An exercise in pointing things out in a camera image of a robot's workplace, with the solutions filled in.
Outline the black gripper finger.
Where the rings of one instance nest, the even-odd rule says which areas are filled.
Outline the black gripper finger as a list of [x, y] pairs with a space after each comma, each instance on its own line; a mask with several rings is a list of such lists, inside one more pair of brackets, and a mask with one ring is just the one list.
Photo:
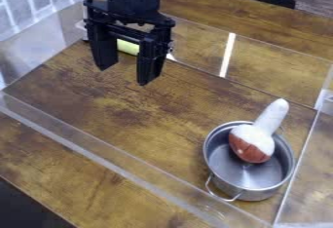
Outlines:
[[94, 61], [105, 71], [120, 62], [118, 38], [110, 34], [105, 24], [90, 21], [86, 28]]
[[140, 42], [137, 81], [141, 86], [161, 76], [170, 41], [170, 28], [156, 26]]

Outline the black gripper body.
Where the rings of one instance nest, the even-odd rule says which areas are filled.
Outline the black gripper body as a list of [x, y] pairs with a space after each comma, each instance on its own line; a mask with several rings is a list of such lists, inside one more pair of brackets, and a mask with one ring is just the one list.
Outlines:
[[87, 17], [85, 26], [90, 41], [104, 41], [110, 33], [138, 39], [141, 33], [129, 24], [153, 26], [150, 33], [162, 41], [169, 41], [176, 22], [161, 13], [161, 0], [85, 0]]

